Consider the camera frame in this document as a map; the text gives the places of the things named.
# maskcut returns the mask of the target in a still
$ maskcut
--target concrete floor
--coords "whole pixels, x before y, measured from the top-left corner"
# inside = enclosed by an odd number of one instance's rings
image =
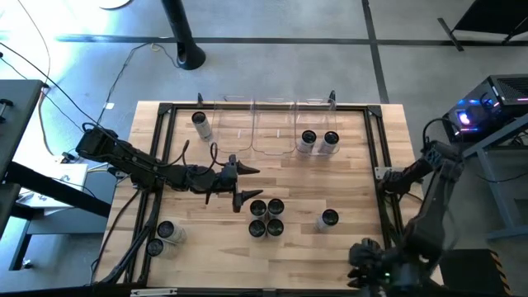
[[[22,0],[43,31],[51,53],[50,76],[92,117],[97,117],[106,94],[129,51],[136,44],[60,43],[61,34],[171,36],[161,4],[134,0],[115,11],[90,2]],[[436,18],[453,26],[471,5],[470,0],[370,0],[379,39],[446,40]],[[0,4],[0,40],[47,69],[44,47],[17,1]],[[184,0],[195,37],[368,38],[361,0]],[[528,40],[526,35],[516,38]],[[175,45],[165,45],[174,53]],[[112,110],[102,124],[121,138],[130,132],[139,100],[206,100],[222,95],[256,97],[321,97],[333,89],[339,102],[380,102],[368,45],[233,45],[202,44],[205,64],[195,71],[175,69],[162,52],[138,50],[115,89]],[[23,61],[3,51],[4,59],[30,78],[42,78]],[[489,74],[526,73],[526,47],[469,47],[457,52],[446,46],[380,46],[379,55],[391,103],[405,106],[412,146],[418,156],[422,127],[443,115]],[[0,63],[0,78],[18,78]],[[50,97],[78,123],[86,119],[56,90]],[[43,120],[49,146],[60,154],[73,148],[80,133],[54,106],[46,102]],[[430,130],[444,139],[440,126]],[[489,243],[485,234],[500,229],[502,221],[479,170],[471,162],[455,188],[450,207],[461,233],[456,248],[492,248],[505,266],[516,295],[528,295],[526,238]],[[89,263],[101,235],[39,236],[27,253],[36,268],[7,271],[22,222],[12,219],[0,242],[0,291],[34,290],[84,285]],[[448,232],[452,226],[446,226]]]

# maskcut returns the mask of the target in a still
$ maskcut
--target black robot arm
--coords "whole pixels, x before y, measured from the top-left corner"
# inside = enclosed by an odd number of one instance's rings
[[[383,251],[369,238],[352,246],[349,286],[370,291],[383,288],[389,296],[408,294],[421,290],[438,265],[444,252],[442,220],[464,165],[458,149],[450,145],[431,141],[422,152],[403,171],[386,172],[378,185],[386,195],[403,195],[413,182],[434,172],[418,214],[409,220],[396,247]]]
[[[233,212],[240,212],[244,201],[262,193],[262,190],[238,193],[238,175],[259,173],[260,170],[243,165],[234,154],[222,164],[222,170],[198,165],[166,164],[132,144],[117,139],[116,132],[91,125],[75,148],[78,155],[96,162],[107,162],[130,175],[130,180],[141,190],[156,191],[163,181],[175,191],[191,191],[205,194],[209,203],[212,193],[233,193]]]

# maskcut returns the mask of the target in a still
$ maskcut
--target transparent container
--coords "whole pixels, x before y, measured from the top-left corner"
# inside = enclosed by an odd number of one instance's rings
[[[277,97],[255,101],[253,150],[281,156],[295,151],[295,101]]]
[[[253,108],[252,97],[223,96],[215,100],[210,145],[216,142],[221,153],[248,151],[252,147]]]
[[[339,142],[328,148],[325,145],[324,136],[328,132],[339,135],[336,120],[336,102],[332,99],[304,99],[299,100],[296,104],[295,116],[295,146],[297,153],[301,155],[329,157],[339,151]],[[301,135],[306,130],[313,131],[317,138],[315,145],[310,152],[299,150]]]

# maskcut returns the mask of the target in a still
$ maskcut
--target wooden tabletop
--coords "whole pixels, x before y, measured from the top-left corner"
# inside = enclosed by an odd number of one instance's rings
[[[145,152],[150,149],[158,104],[156,101],[140,101],[130,131],[129,141]],[[406,167],[414,162],[414,155],[403,106],[382,105],[382,110],[393,166]],[[233,111],[233,122],[242,119],[240,112]],[[209,145],[196,133],[191,123],[192,113],[177,113],[169,160],[180,154],[182,145],[189,139],[187,163],[207,166],[211,162]],[[213,118],[213,111],[206,114],[209,119]],[[251,201],[244,204],[241,213],[235,214],[229,194],[211,196],[210,203],[205,205],[204,196],[165,187],[158,222],[171,220],[180,224],[188,239],[175,259],[153,258],[148,286],[346,289],[347,273],[351,269],[347,263],[350,246],[365,237],[380,243],[383,240],[363,115],[340,111],[336,119],[340,149],[329,159],[299,159],[295,154],[270,156],[253,149],[237,154],[244,164],[261,170],[259,174],[240,176],[240,190],[263,189],[256,199],[268,202],[280,198],[285,203],[282,219],[285,232],[277,240],[267,238],[256,242],[250,238],[248,207]],[[377,131],[374,120],[372,124],[373,130]],[[223,132],[223,138],[219,139],[221,150],[244,147],[245,132],[239,137],[238,125],[242,123],[223,126],[225,131],[233,131]],[[273,136],[267,137],[265,130],[261,130],[258,139],[261,148],[268,147],[276,153],[278,144],[288,143],[277,139],[272,123],[266,129],[270,129]],[[166,125],[161,133],[159,158],[165,131]],[[219,161],[224,162],[227,156],[221,152]],[[378,159],[381,164],[380,149]],[[419,186],[415,186],[412,193],[422,196]],[[118,185],[107,228],[133,194],[130,181]],[[138,204],[139,198],[117,224],[104,251],[97,272],[98,280],[110,272],[130,245]],[[405,197],[400,207],[406,223],[418,212],[420,202]],[[314,223],[327,208],[338,212],[339,223],[327,233],[317,233]],[[138,253],[134,278],[139,274],[143,255],[144,246]],[[436,281],[441,282],[441,279],[437,277]]]

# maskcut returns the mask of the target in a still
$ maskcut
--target computer tower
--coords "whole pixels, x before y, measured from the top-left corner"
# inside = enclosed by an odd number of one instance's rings
[[[451,143],[474,143],[528,112],[528,74],[490,75],[457,101],[444,122]]]

